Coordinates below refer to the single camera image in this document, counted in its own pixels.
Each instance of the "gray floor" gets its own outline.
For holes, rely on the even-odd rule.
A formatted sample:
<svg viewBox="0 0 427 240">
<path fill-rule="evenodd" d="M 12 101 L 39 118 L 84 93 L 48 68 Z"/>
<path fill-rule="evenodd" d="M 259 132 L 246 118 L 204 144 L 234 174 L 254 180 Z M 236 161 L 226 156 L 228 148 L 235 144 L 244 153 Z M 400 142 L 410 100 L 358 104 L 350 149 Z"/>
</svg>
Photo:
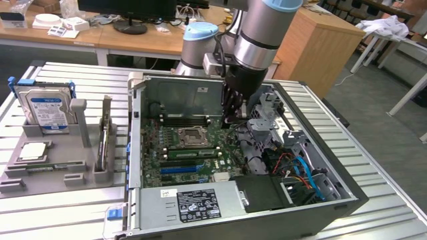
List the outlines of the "gray floor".
<svg viewBox="0 0 427 240">
<path fill-rule="evenodd" d="M 358 55 L 346 64 L 340 80 L 351 73 Z M 350 122 L 348 130 L 420 209 L 427 212 L 427 108 L 408 102 L 395 117 L 391 110 L 408 89 L 380 69 L 360 68 L 346 82 L 334 86 L 326 99 Z"/>
<path fill-rule="evenodd" d="M 32 60 L 96 65 L 92 53 L 11 47 L 0 45 L 0 102 L 9 94 L 7 79 L 20 77 Z M 354 55 L 338 81 L 350 75 Z M 407 89 L 374 66 L 364 67 L 326 99 L 350 121 L 350 131 L 406 193 L 427 212 L 427 144 L 419 137 L 427 132 L 427 109 L 410 102 L 395 117 L 386 112 Z"/>
</svg>

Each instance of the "power supply label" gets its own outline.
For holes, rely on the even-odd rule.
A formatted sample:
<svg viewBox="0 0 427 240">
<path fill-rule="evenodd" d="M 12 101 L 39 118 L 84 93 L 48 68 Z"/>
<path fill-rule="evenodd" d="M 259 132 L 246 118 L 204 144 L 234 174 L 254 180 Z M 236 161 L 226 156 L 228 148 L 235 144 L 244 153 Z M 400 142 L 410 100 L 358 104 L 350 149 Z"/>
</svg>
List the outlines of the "power supply label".
<svg viewBox="0 0 427 240">
<path fill-rule="evenodd" d="M 68 126 L 66 113 L 62 111 L 63 100 L 60 98 L 32 98 L 32 109 L 39 125 L 44 129 L 64 129 Z"/>
<path fill-rule="evenodd" d="M 222 217 L 214 189 L 176 193 L 179 219 L 183 223 Z"/>
</svg>

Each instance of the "blue latch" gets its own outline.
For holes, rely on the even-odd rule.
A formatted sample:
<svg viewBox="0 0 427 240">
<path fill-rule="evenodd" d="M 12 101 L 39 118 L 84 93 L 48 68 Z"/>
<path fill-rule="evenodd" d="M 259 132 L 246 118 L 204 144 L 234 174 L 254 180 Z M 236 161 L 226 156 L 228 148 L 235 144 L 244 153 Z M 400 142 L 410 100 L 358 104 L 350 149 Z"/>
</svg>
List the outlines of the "blue latch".
<svg viewBox="0 0 427 240">
<path fill-rule="evenodd" d="M 11 76 L 8 79 L 7 79 L 7 85 L 8 85 L 8 88 L 11 89 L 13 95 L 15 95 L 15 98 L 19 98 L 16 92 L 15 92 L 15 88 L 13 88 L 13 85 L 15 85 L 15 80 L 16 78 L 13 76 Z"/>
<path fill-rule="evenodd" d="M 107 220 L 119 220 L 123 218 L 123 209 L 110 209 L 107 213 Z"/>
<path fill-rule="evenodd" d="M 74 83 L 74 81 L 70 80 L 68 82 L 68 87 L 70 87 L 70 91 L 71 91 L 71 98 L 76 99 L 76 84 Z"/>
<path fill-rule="evenodd" d="M 21 78 L 19 81 L 17 81 L 17 85 L 25 85 L 25 86 L 33 86 L 36 83 L 36 80 L 33 79 L 25 79 L 25 78 Z"/>
</svg>

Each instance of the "white table leg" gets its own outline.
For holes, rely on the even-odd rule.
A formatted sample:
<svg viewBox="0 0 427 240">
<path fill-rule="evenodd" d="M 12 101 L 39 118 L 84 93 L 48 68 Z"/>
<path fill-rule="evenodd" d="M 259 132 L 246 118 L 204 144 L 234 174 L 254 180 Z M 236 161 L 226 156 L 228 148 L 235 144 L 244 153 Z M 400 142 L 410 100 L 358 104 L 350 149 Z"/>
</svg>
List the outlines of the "white table leg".
<svg viewBox="0 0 427 240">
<path fill-rule="evenodd" d="M 390 56 L 395 53 L 395 51 L 398 50 L 398 47 L 400 45 L 402 41 L 399 41 L 394 47 L 390 49 L 390 52 L 387 53 L 387 55 L 384 56 L 383 60 L 380 61 L 380 64 L 378 65 L 378 68 L 382 69 L 384 67 L 384 64 L 390 58 Z"/>
<path fill-rule="evenodd" d="M 415 86 L 411 88 L 411 90 L 407 92 L 404 97 L 400 99 L 398 104 L 392 107 L 390 110 L 388 114 L 392 116 L 396 114 L 396 112 L 400 110 L 403 105 L 411 100 L 411 98 L 419 93 L 419 91 L 426 87 L 427 85 L 427 73 L 426 75 L 420 78 Z"/>
<path fill-rule="evenodd" d="M 384 43 L 386 43 L 386 39 L 383 38 L 383 39 L 379 41 L 379 44 L 378 44 L 378 46 L 376 46 L 376 48 L 375 48 L 371 56 L 368 56 L 367 60 L 364 61 L 363 66 L 367 67 L 367 66 L 370 65 L 372 59 L 375 58 L 376 54 L 379 53 L 380 49 L 383 48 Z"/>
<path fill-rule="evenodd" d="M 352 74 L 354 74 L 354 73 L 356 72 L 356 70 L 359 69 L 359 66 L 360 66 L 363 60 L 366 59 L 366 57 L 367 57 L 367 55 L 368 55 L 368 53 L 370 53 L 370 51 L 371 51 L 371 49 L 372 49 L 372 47 L 374 47 L 374 45 L 375 45 L 375 43 L 376 43 L 378 40 L 379 40 L 379 37 L 378 37 L 378 36 L 374 36 L 370 44 L 367 45 L 367 47 L 366 47 L 366 49 L 364 49 L 364 51 L 363 51 L 363 53 L 362 53 L 362 56 L 359 57 L 358 61 L 355 62 L 355 65 L 352 66 L 352 69 L 350 70 L 350 72 L 351 72 Z"/>
<path fill-rule="evenodd" d="M 98 65 L 108 67 L 108 49 L 96 48 L 96 58 L 98 58 Z"/>
<path fill-rule="evenodd" d="M 423 144 L 427 144 L 427 133 L 419 138 Z"/>
</svg>

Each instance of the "white cloth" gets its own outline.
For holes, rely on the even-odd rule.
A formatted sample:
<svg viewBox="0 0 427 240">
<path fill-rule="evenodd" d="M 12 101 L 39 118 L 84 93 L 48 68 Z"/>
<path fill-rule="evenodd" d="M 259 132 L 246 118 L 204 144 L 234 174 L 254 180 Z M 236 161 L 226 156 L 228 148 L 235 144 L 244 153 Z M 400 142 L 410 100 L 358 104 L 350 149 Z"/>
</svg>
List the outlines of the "white cloth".
<svg viewBox="0 0 427 240">
<path fill-rule="evenodd" d="M 410 33 L 407 25 L 399 22 L 396 15 L 372 21 L 363 20 L 356 27 L 366 32 L 364 37 L 375 33 L 395 42 L 406 39 Z"/>
</svg>

